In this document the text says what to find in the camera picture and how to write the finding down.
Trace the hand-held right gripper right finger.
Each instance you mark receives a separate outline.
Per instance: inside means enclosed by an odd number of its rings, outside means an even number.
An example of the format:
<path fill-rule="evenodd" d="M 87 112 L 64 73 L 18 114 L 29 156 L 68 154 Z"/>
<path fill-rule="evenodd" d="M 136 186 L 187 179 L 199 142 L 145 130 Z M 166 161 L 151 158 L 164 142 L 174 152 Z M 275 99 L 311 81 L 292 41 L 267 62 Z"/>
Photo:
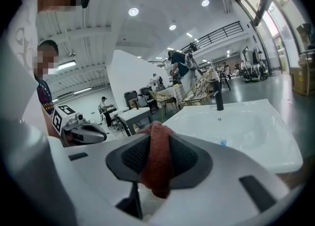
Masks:
<path fill-rule="evenodd" d="M 172 190 L 152 226 L 232 226 L 259 216 L 289 193 L 287 185 L 246 154 L 198 138 L 174 138 L 206 151 L 209 174 L 194 188 Z"/>

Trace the person's left hand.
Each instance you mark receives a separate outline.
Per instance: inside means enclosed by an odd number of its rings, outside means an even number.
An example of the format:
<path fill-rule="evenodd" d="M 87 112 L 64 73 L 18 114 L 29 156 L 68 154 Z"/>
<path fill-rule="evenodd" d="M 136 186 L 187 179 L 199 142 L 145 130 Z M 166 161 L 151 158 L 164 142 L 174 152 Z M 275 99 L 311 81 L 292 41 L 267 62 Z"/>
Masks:
<path fill-rule="evenodd" d="M 66 147 L 75 146 L 75 144 L 73 143 L 73 136 L 71 131 L 66 131 L 64 133 L 64 140 Z"/>

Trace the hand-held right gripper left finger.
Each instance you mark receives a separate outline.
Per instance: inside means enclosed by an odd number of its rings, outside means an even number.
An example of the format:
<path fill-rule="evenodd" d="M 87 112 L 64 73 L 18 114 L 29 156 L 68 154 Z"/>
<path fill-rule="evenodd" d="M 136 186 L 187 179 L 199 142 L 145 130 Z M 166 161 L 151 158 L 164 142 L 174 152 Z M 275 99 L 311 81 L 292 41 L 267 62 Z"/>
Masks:
<path fill-rule="evenodd" d="M 150 137 L 138 134 L 122 140 L 69 147 L 66 153 L 74 158 L 72 165 L 92 192 L 86 200 L 91 212 L 89 226 L 143 226 L 138 193 L 140 172 L 147 160 Z"/>

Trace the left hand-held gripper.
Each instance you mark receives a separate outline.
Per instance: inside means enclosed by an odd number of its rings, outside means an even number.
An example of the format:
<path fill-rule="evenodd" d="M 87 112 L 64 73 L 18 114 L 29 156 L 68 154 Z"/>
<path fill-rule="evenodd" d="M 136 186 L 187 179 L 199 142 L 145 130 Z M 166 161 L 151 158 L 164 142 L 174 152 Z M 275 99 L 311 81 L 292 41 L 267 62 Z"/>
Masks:
<path fill-rule="evenodd" d="M 101 127 L 85 123 L 83 114 L 74 111 L 68 105 L 55 107 L 52 125 L 61 138 L 66 138 L 70 133 L 75 145 L 96 144 L 107 139 L 107 134 Z"/>

